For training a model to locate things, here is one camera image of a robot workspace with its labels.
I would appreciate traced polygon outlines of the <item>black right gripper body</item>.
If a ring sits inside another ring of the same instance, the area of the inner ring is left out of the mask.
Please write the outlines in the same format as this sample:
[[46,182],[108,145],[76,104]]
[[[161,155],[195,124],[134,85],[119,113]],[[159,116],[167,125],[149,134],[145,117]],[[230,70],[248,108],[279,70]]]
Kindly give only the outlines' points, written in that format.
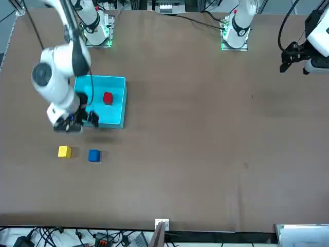
[[88,96],[84,92],[76,92],[79,97],[80,103],[76,113],[86,113],[86,107],[88,104]]

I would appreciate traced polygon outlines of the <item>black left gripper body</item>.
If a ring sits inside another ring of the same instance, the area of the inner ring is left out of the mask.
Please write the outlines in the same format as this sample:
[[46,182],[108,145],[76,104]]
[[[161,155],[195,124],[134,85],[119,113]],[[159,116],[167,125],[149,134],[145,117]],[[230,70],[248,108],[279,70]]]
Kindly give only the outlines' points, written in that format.
[[300,59],[300,61],[308,60],[309,58],[312,57],[313,46],[311,45],[310,42],[304,42],[300,45],[299,52],[300,53],[298,55],[298,58]]

